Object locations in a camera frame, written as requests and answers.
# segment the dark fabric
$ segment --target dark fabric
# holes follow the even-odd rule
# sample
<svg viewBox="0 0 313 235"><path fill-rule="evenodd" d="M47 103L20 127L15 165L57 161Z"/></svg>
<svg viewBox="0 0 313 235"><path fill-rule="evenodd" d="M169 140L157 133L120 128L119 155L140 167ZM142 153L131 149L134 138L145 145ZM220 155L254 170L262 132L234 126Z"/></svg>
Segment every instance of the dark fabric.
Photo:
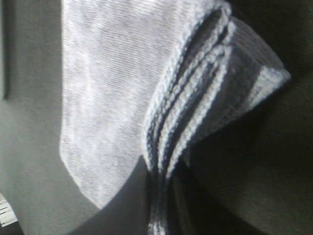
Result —
<svg viewBox="0 0 313 235"><path fill-rule="evenodd" d="M0 226L0 235L24 235L18 222L5 226Z"/></svg>
<svg viewBox="0 0 313 235"><path fill-rule="evenodd" d="M240 121L196 144L207 192L266 234L313 234L313 1L231 0L292 81Z"/></svg>

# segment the knit fabric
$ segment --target knit fabric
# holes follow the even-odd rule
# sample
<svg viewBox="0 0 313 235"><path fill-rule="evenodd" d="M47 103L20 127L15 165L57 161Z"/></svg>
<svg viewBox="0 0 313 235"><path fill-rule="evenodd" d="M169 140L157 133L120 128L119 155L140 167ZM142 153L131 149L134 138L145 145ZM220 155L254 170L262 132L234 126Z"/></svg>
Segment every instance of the knit fabric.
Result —
<svg viewBox="0 0 313 235"><path fill-rule="evenodd" d="M101 208L143 154L155 235L168 233L169 179L188 146L289 78L220 0L66 0L63 34L62 160Z"/></svg>

